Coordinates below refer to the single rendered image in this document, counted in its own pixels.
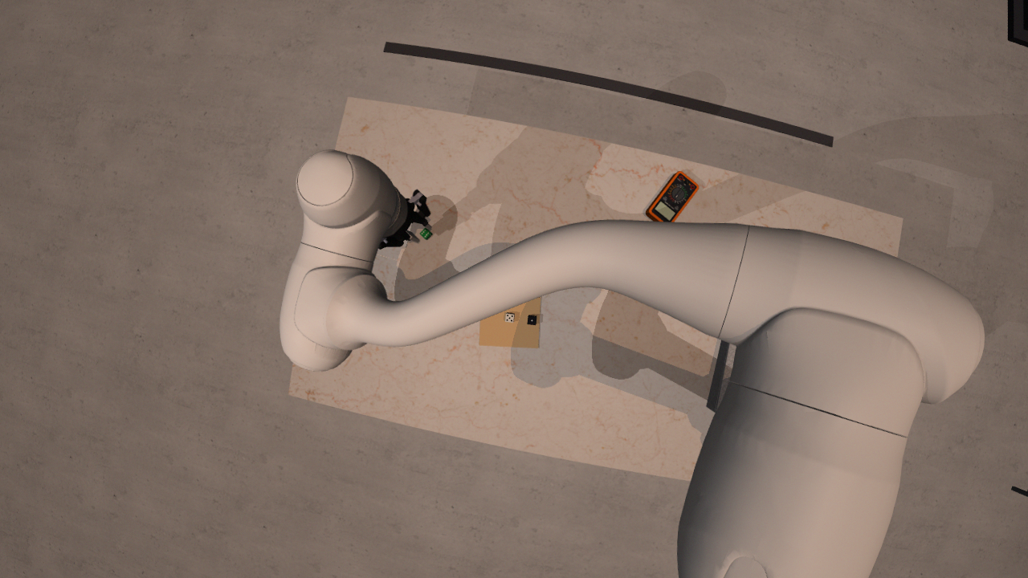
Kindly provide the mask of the tan flat mat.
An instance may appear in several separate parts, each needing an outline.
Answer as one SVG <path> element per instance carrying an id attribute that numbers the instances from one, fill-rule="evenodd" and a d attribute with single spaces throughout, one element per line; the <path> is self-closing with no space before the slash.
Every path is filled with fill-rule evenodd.
<path id="1" fill-rule="evenodd" d="M 537 348 L 539 344 L 541 298 L 533 299 L 520 306 L 499 312 L 480 320 L 479 345 L 498 347 Z M 515 314 L 514 322 L 504 322 L 506 312 Z M 528 316 L 536 317 L 536 325 L 528 324 Z"/>

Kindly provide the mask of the orange digital multimeter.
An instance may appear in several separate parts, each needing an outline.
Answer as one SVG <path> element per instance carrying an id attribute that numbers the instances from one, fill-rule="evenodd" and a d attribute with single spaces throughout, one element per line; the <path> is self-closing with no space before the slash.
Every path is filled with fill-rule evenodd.
<path id="1" fill-rule="evenodd" d="M 675 221 L 698 189 L 698 184 L 682 171 L 673 174 L 661 193 L 647 208 L 647 218 L 652 221 Z"/>

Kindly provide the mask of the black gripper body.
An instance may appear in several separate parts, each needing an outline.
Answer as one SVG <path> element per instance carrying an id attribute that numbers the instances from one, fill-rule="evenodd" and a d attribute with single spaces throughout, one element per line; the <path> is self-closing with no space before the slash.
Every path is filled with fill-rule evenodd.
<path id="1" fill-rule="evenodd" d="M 406 200 L 407 200 L 407 207 L 408 207 L 408 213 L 407 213 L 406 221 L 404 222 L 403 226 L 401 226 L 399 228 L 399 230 L 397 231 L 397 233 L 395 233 L 395 234 L 389 234 L 389 237 L 397 237 L 397 234 L 406 233 L 407 228 L 409 228 L 409 226 L 411 224 L 412 218 L 414 218 L 414 207 L 415 207 L 415 204 L 414 204 L 414 202 L 408 202 L 409 198 L 406 198 Z"/>

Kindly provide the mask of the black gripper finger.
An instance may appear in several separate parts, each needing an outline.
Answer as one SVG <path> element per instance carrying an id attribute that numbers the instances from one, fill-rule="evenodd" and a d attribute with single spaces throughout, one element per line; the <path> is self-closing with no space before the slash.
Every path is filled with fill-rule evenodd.
<path id="1" fill-rule="evenodd" d="M 408 202 L 414 202 L 414 204 L 416 205 L 416 207 L 419 206 L 418 207 L 419 212 L 415 212 L 414 211 L 414 218 L 412 218 L 411 223 L 415 222 L 415 223 L 423 224 L 423 226 L 425 226 L 426 228 L 429 228 L 429 230 L 430 230 L 430 228 L 432 228 L 432 226 L 429 226 L 429 224 L 427 224 L 427 220 L 426 220 L 426 217 L 430 216 L 430 210 L 429 210 L 429 208 L 427 208 L 426 197 L 425 197 L 425 195 L 423 195 L 421 191 L 419 191 L 418 189 L 416 189 L 414 191 L 414 195 L 412 195 L 412 198 L 409 200 Z"/>
<path id="2" fill-rule="evenodd" d="M 403 241 L 405 241 L 404 239 L 406 241 L 407 240 L 409 240 L 409 241 L 412 240 L 412 241 L 415 241 L 415 242 L 421 241 L 421 240 L 418 240 L 418 238 L 416 238 L 416 234 L 411 233 L 410 231 L 407 230 L 406 233 L 397 234 L 397 237 L 383 238 L 382 241 L 381 241 L 381 245 L 379 246 L 379 249 L 383 249 L 383 248 L 386 248 L 386 246 L 402 246 L 404 244 Z"/>

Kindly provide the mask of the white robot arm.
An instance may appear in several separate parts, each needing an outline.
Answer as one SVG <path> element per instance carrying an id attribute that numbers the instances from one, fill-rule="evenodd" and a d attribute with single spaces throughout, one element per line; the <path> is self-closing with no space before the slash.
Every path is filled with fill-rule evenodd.
<path id="1" fill-rule="evenodd" d="M 296 192 L 304 234 L 279 333 L 306 370 L 577 287 L 736 345 L 684 500 L 680 578 L 869 578 L 920 402 L 961 390 L 984 350 L 979 312 L 935 275 L 829 234 L 738 223 L 581 221 L 392 301 L 373 261 L 408 207 L 382 169 L 323 150 Z"/>

